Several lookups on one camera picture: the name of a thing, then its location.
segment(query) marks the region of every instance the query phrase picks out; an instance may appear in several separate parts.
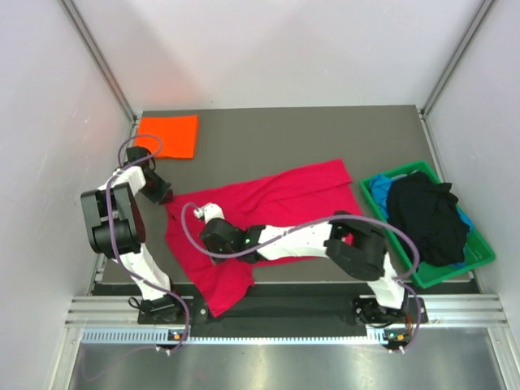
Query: gray tabletop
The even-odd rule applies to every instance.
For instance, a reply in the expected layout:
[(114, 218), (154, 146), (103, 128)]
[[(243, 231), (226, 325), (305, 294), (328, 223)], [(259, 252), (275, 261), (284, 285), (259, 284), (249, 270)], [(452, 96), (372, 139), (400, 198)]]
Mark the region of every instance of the gray tabletop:
[[(145, 116), (198, 115), (195, 158), (161, 159), (156, 172), (174, 193), (189, 193), (273, 175), (294, 167), (342, 158), (352, 190), (366, 215), (359, 180), (425, 159), (430, 150), (415, 106), (303, 107), (145, 112)], [(176, 283), (189, 282), (167, 247), (164, 207), (140, 194), (146, 244), (156, 263)], [(330, 260), (319, 258), (255, 269), (258, 283), (353, 281)], [(104, 283), (128, 282), (109, 262)]]

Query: cable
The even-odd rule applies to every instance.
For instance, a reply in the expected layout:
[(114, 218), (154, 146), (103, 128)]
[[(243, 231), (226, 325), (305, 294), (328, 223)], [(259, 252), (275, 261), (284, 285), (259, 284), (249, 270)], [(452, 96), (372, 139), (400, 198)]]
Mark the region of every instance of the cable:
[[(137, 159), (136, 161), (134, 162), (131, 162), (129, 163), (128, 165), (125, 165), (123, 166), (123, 163), (121, 161), (121, 154), (124, 150), (124, 147), (136, 140), (137, 138), (139, 137), (150, 137), (150, 138), (154, 138), (155, 140), (157, 140), (159, 142), (159, 148), (157, 151), (153, 152), (152, 154), (149, 154), (147, 155), (146, 157), (144, 158), (139, 158)], [(138, 134), (136, 136), (132, 136), (130, 138), (128, 138), (120, 147), (119, 147), (119, 150), (118, 150), (118, 153), (117, 153), (117, 159), (118, 159), (118, 163), (119, 163), (119, 169), (122, 170), (122, 171), (125, 171), (127, 170), (128, 168), (130, 167), (134, 167), (140, 163), (143, 163), (144, 161), (147, 161), (147, 160), (150, 160), (151, 158), (154, 158), (155, 156), (157, 156), (161, 150), (163, 150), (163, 141), (158, 137), (158, 136), (154, 136), (152, 134)], [(124, 266), (123, 262), (121, 261), (121, 257), (119, 256), (119, 251), (117, 249), (117, 242), (115, 240), (115, 233), (114, 233), (114, 215), (113, 215), (113, 209), (112, 209), (112, 201), (111, 201), (111, 191), (110, 189), (112, 188), (112, 184), (114, 183), (114, 181), (118, 178), (118, 175), (117, 174), (114, 174), (107, 182), (106, 182), (106, 213), (107, 213), (107, 217), (108, 217), (108, 227), (109, 227), (109, 231), (110, 231), (110, 243), (112, 245), (112, 251), (114, 252), (114, 257), (115, 257), (115, 261), (133, 278), (135, 279), (138, 279), (140, 281), (143, 282), (143, 284), (146, 284), (147, 286), (151, 287), (151, 288), (154, 288), (158, 291), (160, 291), (161, 293), (165, 293), (165, 294), (168, 294), (170, 295), (171, 297), (173, 297), (174, 299), (176, 299), (183, 307), (184, 309), (184, 312), (185, 312), (185, 324), (184, 324), (184, 331), (182, 333), (182, 336), (180, 337), (180, 340), (179, 340), (179, 343), (173, 348), (171, 349), (171, 352), (175, 352), (177, 349), (179, 349), (182, 344), (186, 341), (186, 339), (188, 338), (188, 333), (189, 333), (189, 320), (190, 320), (190, 317), (189, 317), (189, 308), (188, 308), (188, 305), (186, 305), (186, 302), (184, 302), (184, 300), (178, 296), (177, 294), (175, 294), (174, 292), (170, 291), (170, 290), (166, 290), (165, 288), (162, 288), (162, 287), (159, 287), (159, 286), (156, 286), (155, 284), (152, 284), (150, 283), (148, 280), (146, 280), (145, 278), (143, 278), (142, 276), (130, 271), (127, 267)], [(85, 381), (87, 382), (93, 382), (99, 378), (101, 378), (104, 374), (106, 374), (107, 372), (109, 372), (110, 370), (112, 370), (112, 368), (114, 368), (114, 366), (116, 366), (117, 364), (119, 364), (119, 362), (121, 362), (122, 360), (124, 360), (126, 357), (128, 357), (129, 355), (135, 353), (135, 352), (138, 352), (138, 351), (141, 351), (141, 350), (144, 350), (144, 349), (152, 349), (152, 348), (155, 348), (155, 347), (151, 347), (149, 345), (146, 345), (146, 346), (141, 346), (141, 347), (137, 347), (135, 349), (132, 349), (128, 352), (126, 352), (122, 357), (119, 357), (115, 362), (112, 362), (108, 367), (106, 367), (105, 369), (103, 369), (100, 373), (98, 373), (97, 375), (95, 375), (94, 377), (89, 377), (87, 378), (86, 374), (85, 374), (85, 367), (84, 365), (82, 365), (81, 367), (81, 372), (83, 374), (83, 378)]]
[(406, 352), (410, 348), (410, 346), (415, 342), (415, 340), (417, 338), (419, 327), (421, 325), (421, 309), (422, 309), (421, 301), (418, 299), (418, 295), (415, 292), (415, 290), (413, 288), (411, 288), (410, 286), (407, 286), (406, 284), (404, 284), (402, 280), (406, 279), (410, 275), (412, 275), (414, 273), (414, 271), (417, 270), (417, 268), (419, 267), (419, 251), (417, 249), (417, 246), (415, 246), (414, 242), (404, 232), (399, 230), (397, 227), (394, 227), (391, 224), (386, 223), (384, 221), (380, 221), (378, 219), (373, 219), (373, 218), (370, 218), (370, 217), (365, 217), (363, 215), (352, 215), (352, 214), (331, 215), (331, 216), (328, 216), (328, 217), (319, 218), (319, 219), (316, 219), (314, 221), (305, 222), (305, 223), (302, 223), (302, 224), (297, 225), (295, 227), (292, 227), (292, 228), (288, 229), (285, 233), (280, 234), (279, 236), (273, 237), (270, 240), (267, 240), (266, 242), (263, 242), (263, 243), (261, 243), (259, 245), (256, 245), (256, 246), (252, 247), (252, 248), (249, 248), (249, 249), (246, 249), (246, 250), (242, 250), (242, 251), (237, 252), (237, 253), (230, 253), (230, 254), (212, 253), (209, 250), (207, 250), (205, 248), (202, 248), (193, 239), (191, 233), (188, 230), (188, 224), (186, 223), (186, 214), (188, 212), (188, 209), (191, 208), (191, 207), (195, 208), (195, 209), (199, 208), (195, 203), (188, 202), (188, 203), (186, 203), (183, 206), (182, 211), (180, 212), (180, 223), (182, 225), (182, 229), (184, 231), (184, 234), (186, 235), (186, 238), (188, 238), (188, 241), (199, 252), (202, 252), (203, 254), (206, 254), (206, 255), (208, 255), (208, 256), (210, 256), (212, 258), (238, 258), (240, 256), (244, 256), (246, 254), (251, 254), (252, 252), (256, 252), (257, 250), (263, 248), (264, 246), (270, 245), (273, 242), (276, 242), (277, 240), (281, 240), (282, 238), (284, 238), (288, 234), (297, 232), (298, 230), (301, 230), (303, 228), (307, 228), (309, 226), (313, 226), (313, 225), (316, 225), (318, 223), (338, 221), (338, 220), (345, 220), (345, 219), (351, 219), (351, 220), (354, 220), (354, 221), (362, 221), (362, 222), (372, 223), (374, 225), (380, 226), (382, 228), (386, 228), (386, 229), (396, 233), (409, 246), (409, 248), (411, 249), (412, 255), (413, 255), (413, 262), (412, 262), (413, 266), (407, 272), (405, 272), (403, 274), (400, 274), (400, 275), (397, 275), (393, 279), (400, 286), (402, 286), (404, 289), (406, 289), (410, 293), (412, 293), (412, 295), (414, 296), (414, 300), (415, 300), (415, 303), (417, 305), (417, 311), (418, 311), (417, 323), (415, 325), (414, 333), (413, 333), (412, 337), (410, 338), (409, 343), (405, 347), (403, 347), (401, 352), (402, 353)]

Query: laundry pile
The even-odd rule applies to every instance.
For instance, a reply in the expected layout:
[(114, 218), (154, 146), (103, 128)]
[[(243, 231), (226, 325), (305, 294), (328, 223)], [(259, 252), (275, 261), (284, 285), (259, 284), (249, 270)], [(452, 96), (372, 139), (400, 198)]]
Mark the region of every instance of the laundry pile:
[[(464, 246), (474, 225), (457, 209), (451, 188), (451, 183), (435, 184), (420, 171), (394, 178), (377, 175), (370, 181), (383, 215), (417, 245), (422, 262), (458, 268), (465, 266)], [(403, 248), (411, 258), (408, 246)]]

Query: shiny metal surface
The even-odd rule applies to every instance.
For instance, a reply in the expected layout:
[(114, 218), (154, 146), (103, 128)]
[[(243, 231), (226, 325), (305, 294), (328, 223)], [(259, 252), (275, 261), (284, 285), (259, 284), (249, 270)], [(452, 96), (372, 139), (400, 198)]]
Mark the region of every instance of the shiny metal surface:
[[(96, 375), (131, 345), (81, 345)], [(76, 363), (70, 390), (89, 389), (505, 389), (485, 329), (426, 329), (406, 355), (379, 346), (188, 345), (171, 357), (139, 351), (87, 383)]]

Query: black cloth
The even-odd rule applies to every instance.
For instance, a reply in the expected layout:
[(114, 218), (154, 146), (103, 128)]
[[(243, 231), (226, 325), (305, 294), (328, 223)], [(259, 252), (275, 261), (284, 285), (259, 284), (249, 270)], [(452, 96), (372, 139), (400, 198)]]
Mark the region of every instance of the black cloth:
[[(470, 227), (457, 212), (451, 183), (433, 184), (423, 172), (396, 180), (388, 192), (388, 222), (417, 245), (421, 261), (433, 266), (464, 261)], [(403, 245), (411, 259), (407, 245)]]

